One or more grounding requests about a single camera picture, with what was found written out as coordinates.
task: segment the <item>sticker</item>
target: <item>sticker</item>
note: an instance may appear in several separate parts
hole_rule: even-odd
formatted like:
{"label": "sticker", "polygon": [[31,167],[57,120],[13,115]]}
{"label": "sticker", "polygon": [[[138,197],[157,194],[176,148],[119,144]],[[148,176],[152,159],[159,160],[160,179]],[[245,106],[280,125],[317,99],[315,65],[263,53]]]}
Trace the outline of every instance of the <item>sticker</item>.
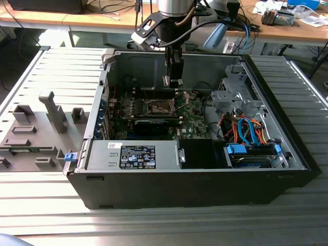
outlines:
{"label": "sticker", "polygon": [[155,169],[155,146],[122,146],[119,167],[121,169]]}
{"label": "sticker", "polygon": [[20,153],[20,152],[30,152],[30,150],[10,150],[10,152]]}
{"label": "sticker", "polygon": [[108,149],[120,149],[122,147],[121,142],[109,142],[108,143]]}

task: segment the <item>blue tab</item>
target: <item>blue tab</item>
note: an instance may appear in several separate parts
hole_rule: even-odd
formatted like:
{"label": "blue tab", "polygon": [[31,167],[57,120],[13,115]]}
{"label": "blue tab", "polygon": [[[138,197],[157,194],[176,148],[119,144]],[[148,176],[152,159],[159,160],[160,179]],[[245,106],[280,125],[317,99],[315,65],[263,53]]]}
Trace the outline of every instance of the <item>blue tab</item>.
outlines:
{"label": "blue tab", "polygon": [[278,154],[281,153],[281,147],[279,145],[275,145],[275,149],[276,149]]}
{"label": "blue tab", "polygon": [[231,149],[231,146],[228,146],[228,147],[227,147],[227,151],[228,151],[228,154],[232,154],[232,153],[234,153],[234,151]]}
{"label": "blue tab", "polygon": [[77,153],[67,153],[64,157],[65,161],[77,161]]}
{"label": "blue tab", "polygon": [[247,149],[244,145],[231,145],[235,154],[247,154]]}
{"label": "blue tab", "polygon": [[228,154],[247,154],[247,149],[244,145],[229,145],[227,151]]}

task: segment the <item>power supply label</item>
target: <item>power supply label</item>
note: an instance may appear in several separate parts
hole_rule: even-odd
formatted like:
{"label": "power supply label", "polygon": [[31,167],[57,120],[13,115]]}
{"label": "power supply label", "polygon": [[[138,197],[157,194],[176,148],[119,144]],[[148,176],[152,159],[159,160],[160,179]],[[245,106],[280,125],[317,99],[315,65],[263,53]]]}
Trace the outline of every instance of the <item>power supply label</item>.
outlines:
{"label": "power supply label", "polygon": [[121,169],[156,169],[155,146],[122,146]]}

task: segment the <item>paper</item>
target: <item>paper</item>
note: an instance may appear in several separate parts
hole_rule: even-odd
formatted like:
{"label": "paper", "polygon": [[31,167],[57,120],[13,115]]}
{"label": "paper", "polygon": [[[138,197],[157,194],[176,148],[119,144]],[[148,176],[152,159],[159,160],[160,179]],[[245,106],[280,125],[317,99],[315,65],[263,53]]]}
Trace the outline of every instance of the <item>paper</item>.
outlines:
{"label": "paper", "polygon": [[320,19],[315,16],[305,17],[303,19],[300,19],[300,21],[304,22],[305,24],[311,25],[313,27],[321,27],[323,25],[327,25],[326,19]]}
{"label": "paper", "polygon": [[273,0],[267,0],[266,2],[257,2],[253,9],[254,14],[263,15],[266,9],[276,9],[280,10],[283,2],[277,2]]}

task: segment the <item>wooden desk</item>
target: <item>wooden desk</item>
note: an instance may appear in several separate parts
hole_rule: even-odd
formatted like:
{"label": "wooden desk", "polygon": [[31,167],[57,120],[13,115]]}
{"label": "wooden desk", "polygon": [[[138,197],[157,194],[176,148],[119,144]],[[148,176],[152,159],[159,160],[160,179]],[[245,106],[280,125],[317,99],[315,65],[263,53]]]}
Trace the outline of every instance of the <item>wooden desk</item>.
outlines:
{"label": "wooden desk", "polygon": [[[312,27],[307,25],[300,20],[296,20],[296,24],[298,26],[266,26],[262,25],[261,15],[252,15],[253,5],[258,2],[257,0],[242,0],[243,10],[245,15],[249,19],[254,19],[251,23],[260,26],[260,33],[258,34],[259,38],[270,38],[270,39],[290,39],[290,40],[300,40],[303,42],[311,41],[311,42],[326,42],[328,40],[328,26],[322,27]],[[318,8],[319,12],[328,12],[328,7],[324,7],[320,5]]]}
{"label": "wooden desk", "polygon": [[[110,1],[111,4],[115,4],[115,2],[119,3],[121,1]],[[107,8],[107,10],[115,11],[116,9],[121,9],[123,7],[127,7],[130,5],[131,3],[124,3],[124,5],[110,7]],[[144,9],[143,19],[145,20],[150,15],[150,5],[144,4],[143,9]],[[153,4],[153,12],[157,12],[157,11],[158,11],[157,6]],[[105,28],[116,28],[116,29],[123,28],[123,29],[130,29],[132,33],[135,25],[134,7],[121,10],[118,13],[119,15],[110,15],[114,17],[119,17],[120,19],[120,20],[114,20],[103,14],[96,14],[86,10],[83,15],[67,14],[63,20],[63,24],[69,26],[105,27]],[[141,24],[141,13],[138,15],[138,25],[140,24]]]}
{"label": "wooden desk", "polygon": [[[108,0],[102,0],[102,5],[105,5]],[[251,22],[260,26],[260,33],[257,37],[258,43],[280,43],[280,44],[299,44],[299,45],[313,45],[323,46],[328,40],[328,27],[322,26],[319,28],[307,25],[299,20],[296,23],[299,26],[265,26],[261,23],[261,15],[252,15],[253,5],[257,0],[242,0],[244,11]],[[88,32],[102,32],[102,33],[129,33],[134,31],[135,25],[135,11],[134,8],[119,11],[120,20],[111,19],[103,14],[92,13],[85,10],[84,14],[73,15],[63,13],[47,13],[47,12],[33,12],[33,11],[13,11],[9,4],[6,5],[9,11],[17,18],[17,20],[26,28],[41,28],[41,29],[56,29],[63,31],[65,35],[65,44],[74,45],[70,31],[88,31]],[[106,10],[115,11],[119,7],[109,7]],[[153,11],[157,11],[156,5],[153,5]],[[318,11],[327,11],[327,7],[320,6]],[[149,4],[144,4],[144,19],[150,14]],[[141,23],[141,14],[139,14],[138,24]],[[14,19],[7,13],[5,8],[0,4],[0,25],[8,27],[19,27]],[[201,34],[206,38],[213,28],[202,28]],[[228,31],[227,37],[239,38],[243,36],[242,32]]]}
{"label": "wooden desk", "polygon": [[[36,11],[14,11],[10,4],[6,1],[6,7],[9,12],[20,23],[38,23],[38,24],[54,24],[62,25],[63,19],[67,14],[65,13],[48,13]],[[2,0],[0,1],[0,22],[15,22],[3,6]]]}

